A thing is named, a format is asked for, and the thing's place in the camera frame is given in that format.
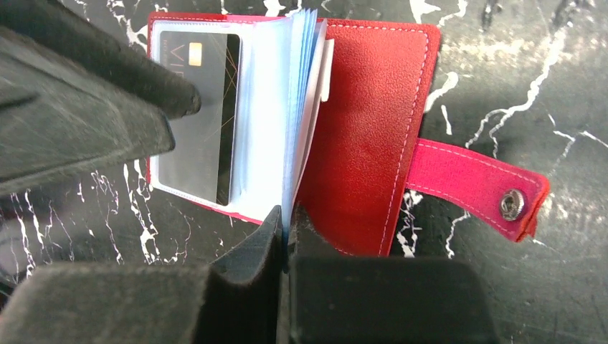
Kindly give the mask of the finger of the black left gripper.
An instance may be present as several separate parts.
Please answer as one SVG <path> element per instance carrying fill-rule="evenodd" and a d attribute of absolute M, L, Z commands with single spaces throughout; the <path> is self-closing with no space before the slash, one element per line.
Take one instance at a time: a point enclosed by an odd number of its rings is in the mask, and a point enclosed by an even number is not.
<path fill-rule="evenodd" d="M 170 119 L 197 113 L 195 86 L 92 25 L 59 1 L 2 1 L 1 25 L 154 105 Z"/>
<path fill-rule="evenodd" d="M 1 29 L 1 194 L 171 151 L 158 108 Z"/>

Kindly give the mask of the red leather card holder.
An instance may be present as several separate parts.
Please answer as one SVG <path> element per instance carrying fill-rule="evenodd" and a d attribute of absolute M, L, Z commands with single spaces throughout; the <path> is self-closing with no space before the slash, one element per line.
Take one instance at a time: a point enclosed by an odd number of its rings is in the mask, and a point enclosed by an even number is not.
<path fill-rule="evenodd" d="M 160 63 L 162 31 L 241 39 L 229 203 L 183 197 L 259 224 L 295 205 L 344 254 L 386 256 L 404 192 L 458 205 L 519 242 L 535 234 L 548 180 L 461 147 L 419 137 L 441 34 L 428 24 L 157 12 L 148 56 Z"/>

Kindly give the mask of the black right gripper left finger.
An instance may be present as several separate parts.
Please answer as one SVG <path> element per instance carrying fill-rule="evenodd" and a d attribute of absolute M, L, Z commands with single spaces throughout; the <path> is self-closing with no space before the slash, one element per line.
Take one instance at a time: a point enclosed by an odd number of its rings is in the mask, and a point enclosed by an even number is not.
<path fill-rule="evenodd" d="M 279 206 L 243 242 L 196 266 L 52 264 L 1 312 L 3 343 L 274 343 Z"/>

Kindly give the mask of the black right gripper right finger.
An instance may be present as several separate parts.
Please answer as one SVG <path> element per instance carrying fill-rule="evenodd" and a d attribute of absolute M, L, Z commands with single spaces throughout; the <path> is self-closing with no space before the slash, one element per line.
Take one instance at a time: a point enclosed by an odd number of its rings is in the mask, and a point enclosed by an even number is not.
<path fill-rule="evenodd" d="M 291 343 L 497 343 L 481 282 L 438 257 L 340 253 L 295 208 L 289 237 Z"/>

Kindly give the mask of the black VIP card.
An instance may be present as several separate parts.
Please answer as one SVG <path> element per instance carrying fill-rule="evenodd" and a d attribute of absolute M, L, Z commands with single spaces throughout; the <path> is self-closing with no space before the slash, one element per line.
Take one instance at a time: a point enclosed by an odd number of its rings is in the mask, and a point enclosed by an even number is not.
<path fill-rule="evenodd" d="M 160 63 L 191 82 L 201 106 L 171 121 L 173 151 L 157 158 L 158 182 L 183 197 L 229 203 L 241 39 L 162 31 Z"/>

